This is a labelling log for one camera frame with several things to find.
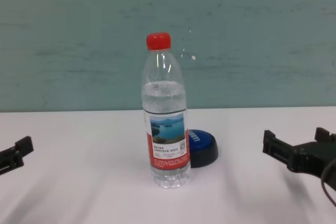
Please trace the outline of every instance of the water bottle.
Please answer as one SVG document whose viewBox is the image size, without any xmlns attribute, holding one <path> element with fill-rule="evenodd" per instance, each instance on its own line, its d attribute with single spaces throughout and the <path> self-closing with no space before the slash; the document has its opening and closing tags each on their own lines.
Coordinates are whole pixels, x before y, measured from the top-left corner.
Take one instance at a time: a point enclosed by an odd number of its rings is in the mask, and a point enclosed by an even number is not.
<svg viewBox="0 0 336 224">
<path fill-rule="evenodd" d="M 184 185 L 190 172 L 186 98 L 168 33 L 149 34 L 142 79 L 142 106 L 152 177 L 164 188 Z"/>
</svg>

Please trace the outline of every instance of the bottle base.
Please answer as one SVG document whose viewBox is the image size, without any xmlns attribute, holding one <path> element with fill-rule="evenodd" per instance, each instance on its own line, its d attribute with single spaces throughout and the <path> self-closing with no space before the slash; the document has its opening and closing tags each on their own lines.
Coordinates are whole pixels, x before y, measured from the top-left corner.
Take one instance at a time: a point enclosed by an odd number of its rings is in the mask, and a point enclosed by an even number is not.
<svg viewBox="0 0 336 224">
<path fill-rule="evenodd" d="M 189 179 L 190 162 L 176 170 L 160 170 L 152 168 L 154 182 L 163 188 L 177 188 L 185 185 Z"/>
</svg>

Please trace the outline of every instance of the blue container cap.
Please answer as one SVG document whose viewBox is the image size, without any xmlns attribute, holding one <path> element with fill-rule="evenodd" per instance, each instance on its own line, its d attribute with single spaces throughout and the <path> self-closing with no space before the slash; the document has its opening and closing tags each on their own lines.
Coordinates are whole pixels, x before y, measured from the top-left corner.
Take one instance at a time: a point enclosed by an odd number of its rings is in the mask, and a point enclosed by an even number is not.
<svg viewBox="0 0 336 224">
<path fill-rule="evenodd" d="M 208 132 L 189 130 L 189 148 L 191 168 L 209 165 L 218 158 L 216 140 Z"/>
</svg>

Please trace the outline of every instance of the green wall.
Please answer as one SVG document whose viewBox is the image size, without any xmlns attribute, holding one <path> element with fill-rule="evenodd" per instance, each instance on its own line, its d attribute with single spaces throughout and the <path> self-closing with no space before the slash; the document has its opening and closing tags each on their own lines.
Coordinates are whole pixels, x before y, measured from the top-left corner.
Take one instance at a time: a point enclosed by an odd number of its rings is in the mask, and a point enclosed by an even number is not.
<svg viewBox="0 0 336 224">
<path fill-rule="evenodd" d="M 0 111 L 140 109 L 154 31 L 189 108 L 336 105 L 335 0 L 0 0 Z"/>
</svg>

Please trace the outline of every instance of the white tabletop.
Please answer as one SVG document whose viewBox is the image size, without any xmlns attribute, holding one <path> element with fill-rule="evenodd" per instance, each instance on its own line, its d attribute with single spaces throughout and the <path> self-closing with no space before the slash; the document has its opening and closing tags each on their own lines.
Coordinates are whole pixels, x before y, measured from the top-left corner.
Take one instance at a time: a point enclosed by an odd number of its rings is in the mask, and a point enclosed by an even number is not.
<svg viewBox="0 0 336 224">
<path fill-rule="evenodd" d="M 335 223 L 320 181 L 262 153 L 264 130 L 288 143 L 336 132 L 336 108 L 189 110 L 219 157 L 190 183 L 151 182 L 142 111 L 3 113 L 0 150 L 26 135 L 34 152 L 0 177 L 1 224 Z"/>
</svg>

